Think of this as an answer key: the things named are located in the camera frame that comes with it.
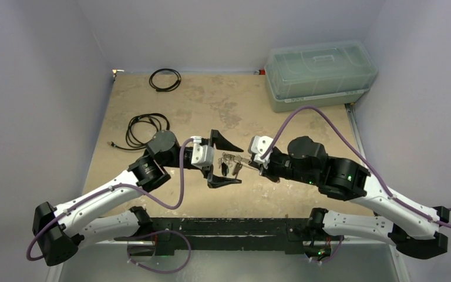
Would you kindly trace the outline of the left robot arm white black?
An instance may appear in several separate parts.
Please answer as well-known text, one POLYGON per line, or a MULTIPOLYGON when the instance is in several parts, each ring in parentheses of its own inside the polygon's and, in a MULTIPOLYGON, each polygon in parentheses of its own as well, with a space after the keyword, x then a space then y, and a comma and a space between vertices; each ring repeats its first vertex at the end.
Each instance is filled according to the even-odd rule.
POLYGON ((47 266, 56 266, 73 257, 81 247, 99 241, 118 237, 147 239, 152 225, 143 208, 135 207, 117 216, 105 217, 104 214, 141 196, 147 196, 169 210, 179 208, 184 196, 182 187, 174 205, 150 195, 170 180, 166 167, 178 168, 181 182, 184 181, 184 170, 190 169, 201 171, 209 188, 239 184, 238 179, 214 175, 216 149, 242 151, 214 129, 210 137, 192 136, 182 145, 172 131, 156 132, 146 143, 143 155, 111 181, 66 203, 38 205, 32 225, 34 238, 27 248, 26 258, 29 261, 44 260, 47 266))

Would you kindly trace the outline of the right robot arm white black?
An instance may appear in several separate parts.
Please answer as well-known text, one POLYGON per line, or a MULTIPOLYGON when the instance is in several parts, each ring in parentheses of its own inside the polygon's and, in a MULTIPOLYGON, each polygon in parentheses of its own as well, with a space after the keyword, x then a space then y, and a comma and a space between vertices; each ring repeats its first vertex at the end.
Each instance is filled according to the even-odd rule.
POLYGON ((329 156, 324 145, 308 136, 298 137, 283 153, 273 138, 255 136, 249 148, 252 165, 260 175, 278 182, 293 180, 314 185, 330 199, 358 204, 373 216, 344 214, 314 208, 302 229, 313 239, 354 236, 381 241, 417 259, 431 259, 447 252, 448 237, 439 231, 439 220, 449 218, 443 206, 427 207, 391 190, 386 193, 378 178, 351 159, 329 156))

